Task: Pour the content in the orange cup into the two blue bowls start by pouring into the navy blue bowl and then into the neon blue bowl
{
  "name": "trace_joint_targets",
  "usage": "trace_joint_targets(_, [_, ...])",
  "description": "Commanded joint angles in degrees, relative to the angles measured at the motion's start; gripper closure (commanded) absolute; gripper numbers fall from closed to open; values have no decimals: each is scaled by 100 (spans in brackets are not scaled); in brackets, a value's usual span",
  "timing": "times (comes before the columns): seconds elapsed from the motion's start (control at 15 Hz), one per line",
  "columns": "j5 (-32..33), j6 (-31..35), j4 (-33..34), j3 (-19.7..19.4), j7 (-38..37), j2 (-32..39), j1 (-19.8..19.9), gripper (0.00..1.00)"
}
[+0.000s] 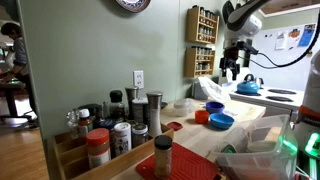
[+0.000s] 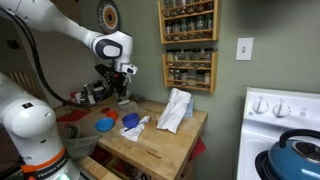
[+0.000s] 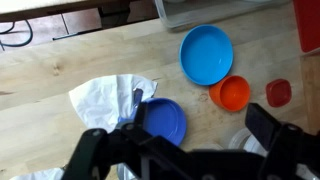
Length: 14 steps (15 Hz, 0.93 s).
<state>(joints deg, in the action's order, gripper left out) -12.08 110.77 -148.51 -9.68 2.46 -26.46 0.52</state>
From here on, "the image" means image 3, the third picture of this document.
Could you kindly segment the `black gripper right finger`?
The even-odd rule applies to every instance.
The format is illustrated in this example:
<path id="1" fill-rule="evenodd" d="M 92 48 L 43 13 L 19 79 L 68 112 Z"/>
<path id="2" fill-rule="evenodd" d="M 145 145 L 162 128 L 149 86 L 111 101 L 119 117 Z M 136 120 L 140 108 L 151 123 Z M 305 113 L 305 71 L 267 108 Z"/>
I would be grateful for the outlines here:
<path id="1" fill-rule="evenodd" d="M 297 165 L 320 176 L 320 136 L 274 118 L 257 103 L 247 107 L 245 125 L 268 152 L 259 169 L 260 180 L 302 180 Z"/>

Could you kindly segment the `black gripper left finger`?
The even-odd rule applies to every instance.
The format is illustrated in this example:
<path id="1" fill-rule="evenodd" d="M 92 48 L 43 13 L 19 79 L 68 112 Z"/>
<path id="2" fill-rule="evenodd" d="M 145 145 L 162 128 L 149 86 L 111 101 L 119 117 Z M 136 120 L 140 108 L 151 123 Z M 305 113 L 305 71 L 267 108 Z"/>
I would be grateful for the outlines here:
<path id="1" fill-rule="evenodd" d="M 140 180 L 186 179 L 187 154 L 142 129 L 148 110 L 147 103 L 140 103 L 134 121 L 124 121 L 111 133 L 101 128 L 85 131 L 61 180 L 104 180 L 117 164 L 126 165 Z"/>

